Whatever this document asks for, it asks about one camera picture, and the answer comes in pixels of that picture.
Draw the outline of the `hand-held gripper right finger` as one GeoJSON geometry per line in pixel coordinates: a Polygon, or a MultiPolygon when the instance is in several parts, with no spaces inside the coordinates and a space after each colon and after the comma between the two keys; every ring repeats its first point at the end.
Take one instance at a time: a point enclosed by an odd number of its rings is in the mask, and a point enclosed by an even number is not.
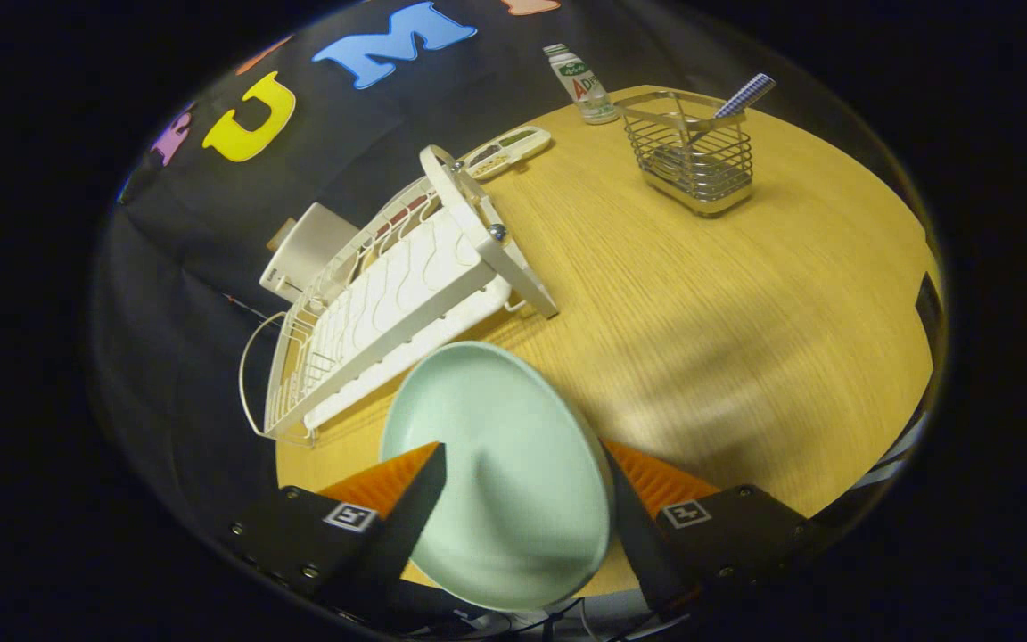
{"type": "Polygon", "coordinates": [[[719,489],[623,443],[602,443],[615,530],[659,616],[734,608],[825,544],[822,524],[757,485],[719,489]]]}

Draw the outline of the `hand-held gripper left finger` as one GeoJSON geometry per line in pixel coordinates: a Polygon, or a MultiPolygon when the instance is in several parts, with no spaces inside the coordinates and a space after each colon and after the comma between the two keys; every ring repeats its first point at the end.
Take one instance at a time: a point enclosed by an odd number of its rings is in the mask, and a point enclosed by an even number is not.
{"type": "Polygon", "coordinates": [[[383,616],[447,470],[433,441],[322,490],[286,485],[229,523],[229,552],[325,608],[383,616]]]}

